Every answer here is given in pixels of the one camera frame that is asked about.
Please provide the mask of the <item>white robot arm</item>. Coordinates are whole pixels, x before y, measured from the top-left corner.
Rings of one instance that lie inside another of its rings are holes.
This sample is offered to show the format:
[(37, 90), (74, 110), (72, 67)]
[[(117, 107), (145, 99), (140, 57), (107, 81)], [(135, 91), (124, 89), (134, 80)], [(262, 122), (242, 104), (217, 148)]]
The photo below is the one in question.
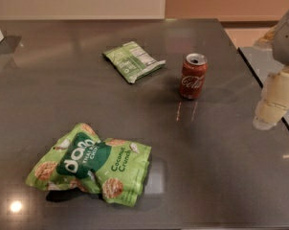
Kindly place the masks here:
[(274, 127), (289, 110), (289, 10), (264, 37), (270, 42), (273, 59), (283, 68), (270, 73), (263, 84), (253, 125), (259, 130)]

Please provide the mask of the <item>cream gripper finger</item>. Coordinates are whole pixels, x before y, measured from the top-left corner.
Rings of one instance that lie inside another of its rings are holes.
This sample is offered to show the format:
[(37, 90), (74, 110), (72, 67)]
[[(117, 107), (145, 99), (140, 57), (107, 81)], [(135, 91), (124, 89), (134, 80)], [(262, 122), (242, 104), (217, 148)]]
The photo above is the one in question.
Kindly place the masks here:
[(289, 110), (289, 66), (269, 73), (256, 106), (253, 125), (259, 130), (274, 127)]

